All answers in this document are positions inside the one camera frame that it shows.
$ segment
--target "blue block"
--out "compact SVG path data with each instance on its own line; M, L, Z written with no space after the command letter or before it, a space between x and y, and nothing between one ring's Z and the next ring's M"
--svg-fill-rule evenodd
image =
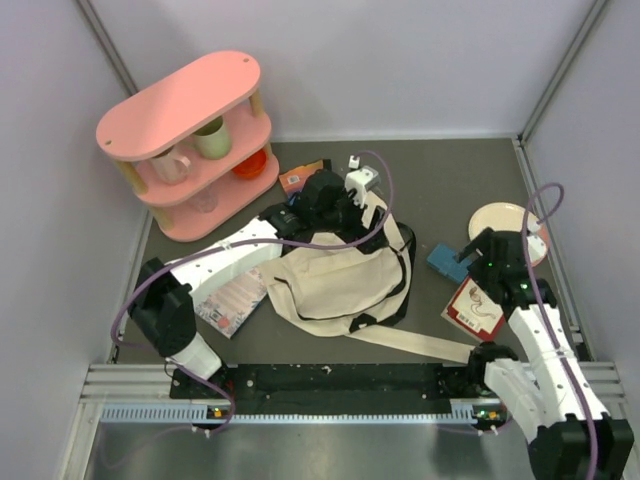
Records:
M427 257L427 264L460 285L469 274L467 267L471 265L471 260L465 258L462 262L458 263L454 259L455 255L455 251L439 243Z

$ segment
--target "orange bowl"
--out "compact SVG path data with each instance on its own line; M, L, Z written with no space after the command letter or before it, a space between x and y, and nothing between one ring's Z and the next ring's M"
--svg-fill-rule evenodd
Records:
M263 150L258 150L256 153L247 158L244 162L236 167L233 167L231 171L240 178L250 180L260 175L267 166L267 153Z

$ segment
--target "glass cup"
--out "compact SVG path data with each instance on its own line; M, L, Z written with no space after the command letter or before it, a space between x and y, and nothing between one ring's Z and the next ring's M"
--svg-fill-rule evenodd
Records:
M212 212L218 206L218 195L213 185L208 185L189 200L189 204L200 213Z
M175 147L170 147L164 152L149 159L156 174L164 183L175 185L184 181L191 172L191 161L178 152Z

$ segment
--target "shelf tier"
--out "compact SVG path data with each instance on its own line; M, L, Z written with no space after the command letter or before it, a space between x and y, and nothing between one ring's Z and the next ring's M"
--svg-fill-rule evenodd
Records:
M276 183L280 167L278 159L271 155L260 176L252 180L238 178L233 172L221 177L217 186L218 206L210 213L201 213L188 203L166 209L173 227L164 234L178 242L193 242L211 233L246 205L265 193Z
M247 157L264 147L271 135L271 120L266 113L254 117L249 105L234 107L223 115L229 135L231 151L218 160L208 160L200 156L195 148L185 145L189 139L179 145L180 152L191 160L191 172L187 179L177 185L164 183L149 162L140 162L136 170L147 184L145 193L138 198L147 205L170 207L184 202L213 183Z
M151 158L246 100L259 82L260 65L250 55L210 53L109 110L96 140L115 160Z

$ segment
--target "small box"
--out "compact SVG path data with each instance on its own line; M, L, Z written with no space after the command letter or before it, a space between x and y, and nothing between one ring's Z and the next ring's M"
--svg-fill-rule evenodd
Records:
M460 285L442 318L482 342L493 341L506 322L502 307L470 278Z
M468 275L467 267L471 265L471 260L465 258L458 263L454 258L455 256L456 252L454 250L439 243L427 257L427 264L460 285Z

